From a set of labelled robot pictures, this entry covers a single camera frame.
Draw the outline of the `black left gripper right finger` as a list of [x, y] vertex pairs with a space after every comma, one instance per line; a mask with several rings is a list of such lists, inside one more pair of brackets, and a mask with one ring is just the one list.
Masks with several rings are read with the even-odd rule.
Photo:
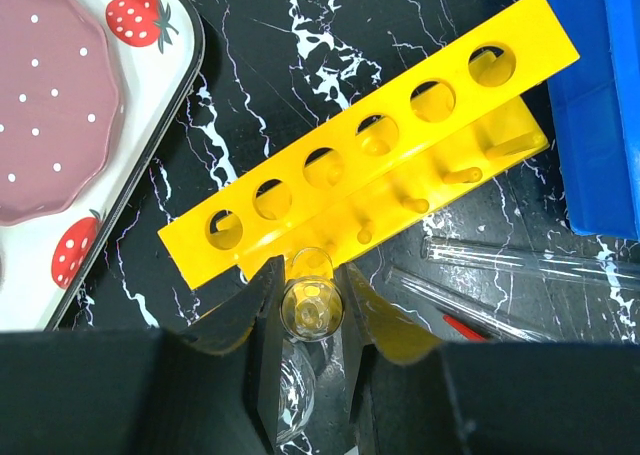
[[342, 268], [349, 419], [362, 454], [635, 454], [639, 349], [446, 342]]

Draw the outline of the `pink polka dot plate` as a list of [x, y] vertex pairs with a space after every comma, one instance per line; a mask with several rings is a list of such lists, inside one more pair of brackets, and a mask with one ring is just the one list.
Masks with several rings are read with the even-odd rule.
[[122, 127], [119, 67], [78, 0], [1, 0], [1, 223], [67, 209]]

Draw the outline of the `yellow test tube rack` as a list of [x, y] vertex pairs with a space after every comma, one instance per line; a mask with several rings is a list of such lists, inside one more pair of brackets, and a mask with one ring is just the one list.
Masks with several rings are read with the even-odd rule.
[[159, 231], [196, 289], [319, 248], [353, 260], [548, 147], [523, 94], [579, 55], [547, 0], [519, 0]]

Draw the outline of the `strawberry pattern tray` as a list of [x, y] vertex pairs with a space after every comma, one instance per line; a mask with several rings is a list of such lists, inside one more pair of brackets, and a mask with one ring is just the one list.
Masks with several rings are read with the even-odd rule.
[[1, 328], [56, 325], [204, 57], [189, 0], [1, 0]]

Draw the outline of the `clear test tube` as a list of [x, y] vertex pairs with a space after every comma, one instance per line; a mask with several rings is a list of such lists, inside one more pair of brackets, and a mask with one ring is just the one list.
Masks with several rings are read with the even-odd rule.
[[421, 257], [438, 264], [517, 273], [549, 280], [639, 289], [639, 266], [629, 262], [558, 255], [442, 237], [423, 239]]
[[287, 262], [280, 305], [286, 338], [279, 385], [278, 445], [301, 434], [313, 413], [316, 375], [306, 345], [331, 337], [343, 316], [343, 299], [330, 256], [316, 247], [300, 250]]
[[391, 266], [385, 281], [397, 289], [425, 300], [448, 314], [493, 338], [520, 342], [548, 343], [559, 338], [521, 319], [499, 313], [491, 306], [453, 288]]

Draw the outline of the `white wash bottle red cap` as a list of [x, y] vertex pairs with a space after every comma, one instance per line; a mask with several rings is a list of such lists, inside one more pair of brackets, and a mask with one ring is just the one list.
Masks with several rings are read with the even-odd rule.
[[451, 315], [443, 314], [442, 319], [446, 324], [448, 324], [451, 328], [453, 328], [467, 340], [474, 342], [485, 342], [490, 340], [488, 336], [478, 333], [473, 328], [469, 327], [468, 325], [464, 324]]

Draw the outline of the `blue divided plastic bin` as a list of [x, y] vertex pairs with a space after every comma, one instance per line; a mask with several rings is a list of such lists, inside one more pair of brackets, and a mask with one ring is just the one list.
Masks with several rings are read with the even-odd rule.
[[547, 0], [580, 58], [548, 89], [571, 229], [639, 237], [639, 0]]

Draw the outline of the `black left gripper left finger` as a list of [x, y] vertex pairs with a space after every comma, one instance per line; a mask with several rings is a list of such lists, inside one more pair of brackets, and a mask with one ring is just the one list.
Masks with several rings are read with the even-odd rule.
[[282, 257], [186, 329], [6, 333], [5, 454], [272, 454]]

